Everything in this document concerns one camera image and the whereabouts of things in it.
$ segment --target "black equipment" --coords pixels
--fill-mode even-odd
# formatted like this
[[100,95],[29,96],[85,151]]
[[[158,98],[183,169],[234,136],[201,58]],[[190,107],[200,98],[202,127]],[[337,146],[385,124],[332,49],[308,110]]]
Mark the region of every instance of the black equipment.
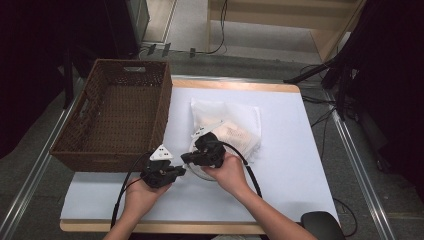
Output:
[[143,167],[140,177],[151,188],[160,188],[175,182],[177,177],[183,176],[186,170],[182,166],[170,166],[171,161],[151,161]]
[[346,239],[339,223],[328,212],[308,212],[302,215],[300,221],[300,225],[317,239]]
[[198,150],[181,155],[184,163],[219,168],[224,162],[225,148],[218,142],[215,134],[209,132],[194,143]]
[[398,19],[391,16],[393,11],[400,11],[408,3],[396,0],[388,1],[368,1],[363,7],[361,17],[350,34],[349,39],[340,52],[327,62],[306,71],[300,76],[284,80],[284,83],[297,84],[309,77],[327,70],[321,85],[324,89],[332,89],[338,83],[338,94],[336,96],[336,111],[344,121],[345,97],[353,82],[352,71],[361,71],[366,65],[369,55],[374,52],[377,46],[385,41],[391,28],[385,28],[382,23],[388,26],[396,25]]

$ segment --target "metal rail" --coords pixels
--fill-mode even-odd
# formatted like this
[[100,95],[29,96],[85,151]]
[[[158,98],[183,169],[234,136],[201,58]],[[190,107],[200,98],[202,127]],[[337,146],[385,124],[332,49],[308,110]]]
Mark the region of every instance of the metal rail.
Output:
[[[76,92],[79,94],[81,92],[83,81],[81,78],[77,80],[76,84]],[[72,111],[75,99],[72,101],[72,104],[68,107],[68,109],[63,110],[59,116],[59,119],[54,126],[52,132],[50,133],[49,138],[47,139],[43,149],[41,150],[40,155],[38,156],[34,166],[31,169],[31,172],[28,174],[27,179],[25,180],[23,186],[19,190],[18,194],[12,201],[9,209],[7,210],[7,214],[5,219],[3,220],[0,226],[0,239],[2,240],[10,240],[13,237],[13,234],[16,231],[16,228],[25,213],[25,210],[31,201],[31,198],[37,189],[38,184],[40,183],[41,178],[44,175],[44,172],[47,169],[47,166],[50,162],[51,155],[49,154],[50,146],[55,141],[57,135],[61,131],[66,119],[68,118],[70,112]]]
[[[330,92],[324,91],[324,93],[327,100],[335,101],[334,96]],[[343,145],[346,148],[350,163],[352,164],[353,171],[355,172],[359,186],[361,187],[362,193],[365,197],[365,201],[367,202],[371,216],[377,227],[377,231],[380,234],[381,239],[395,240],[396,237],[390,226],[386,212],[384,211],[379,197],[374,190],[371,180],[368,177],[365,167],[362,164],[361,157],[359,156],[359,153],[356,150],[355,144],[353,143],[349,130],[345,122],[340,119],[339,115],[336,112],[333,112],[332,114],[334,122],[336,123],[337,130],[339,131],[340,137],[342,139]]]

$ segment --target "floor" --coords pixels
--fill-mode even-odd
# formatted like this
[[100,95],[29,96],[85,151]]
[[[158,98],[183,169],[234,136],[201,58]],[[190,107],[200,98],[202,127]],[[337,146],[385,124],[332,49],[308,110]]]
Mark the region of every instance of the floor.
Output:
[[147,0],[149,23],[144,35],[145,43],[164,43],[174,16],[176,0]]
[[[169,31],[157,40],[158,50],[148,55],[142,51],[141,59],[168,60],[176,75],[227,76],[267,79],[281,82],[299,75],[302,68],[321,63],[309,31],[305,29],[225,23],[225,48],[215,55],[196,55],[170,52],[162,57],[160,48],[171,43],[171,50],[206,50],[206,1],[177,0],[169,25]],[[213,23],[211,49],[221,41],[219,23]],[[303,96],[325,99],[318,75],[299,84]],[[62,111],[63,95],[53,101],[45,113],[27,132],[18,147],[0,160],[0,218],[8,216],[11,204],[25,186],[28,175],[40,159],[45,143]],[[305,102],[309,121],[315,122],[329,110],[328,104]],[[369,202],[365,197],[352,165],[345,143],[342,141],[337,121],[329,118],[312,128],[317,148],[323,155],[322,163],[333,197],[345,203],[355,214],[356,233],[348,239],[424,239],[424,206],[414,188],[402,176],[385,174],[378,170],[375,156],[361,126],[352,119],[345,124],[361,157],[361,163],[382,204],[396,238],[384,236],[378,231]],[[59,216],[73,172],[55,158],[49,158],[43,173],[17,225],[7,238],[2,223],[1,239],[101,239],[104,233],[69,233],[60,230]],[[335,201],[343,231],[354,231],[355,223],[349,209]],[[228,237],[252,239],[254,236]]]

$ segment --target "hand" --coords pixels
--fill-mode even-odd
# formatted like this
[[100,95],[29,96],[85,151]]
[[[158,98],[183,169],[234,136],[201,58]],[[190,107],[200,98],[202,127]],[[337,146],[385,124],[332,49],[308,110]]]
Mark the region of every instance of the hand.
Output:
[[[128,181],[127,186],[137,180],[139,179],[131,179]],[[171,184],[157,189],[151,188],[143,180],[131,184],[126,190],[125,207],[122,217],[127,217],[132,221],[138,222],[144,214],[152,209],[158,198],[170,187]]]
[[231,153],[225,153],[224,163],[220,168],[202,167],[202,170],[215,178],[218,184],[233,196],[250,190],[241,159]]

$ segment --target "wooden table frame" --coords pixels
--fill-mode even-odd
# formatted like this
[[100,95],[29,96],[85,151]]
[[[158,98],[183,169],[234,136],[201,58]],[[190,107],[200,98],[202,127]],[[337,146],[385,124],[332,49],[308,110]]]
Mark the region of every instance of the wooden table frame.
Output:
[[[208,0],[210,21],[220,21],[224,0]],[[309,28],[322,61],[327,61],[346,32],[352,31],[365,0],[229,0],[226,21]]]
[[[199,81],[192,79],[173,79],[174,88],[233,89],[270,92],[300,93],[295,85],[251,83],[240,81]],[[109,220],[61,220],[60,228],[69,232],[108,232]],[[264,234],[256,223],[243,222],[166,222],[143,221],[137,224],[134,232],[142,233],[186,233],[186,234]]]

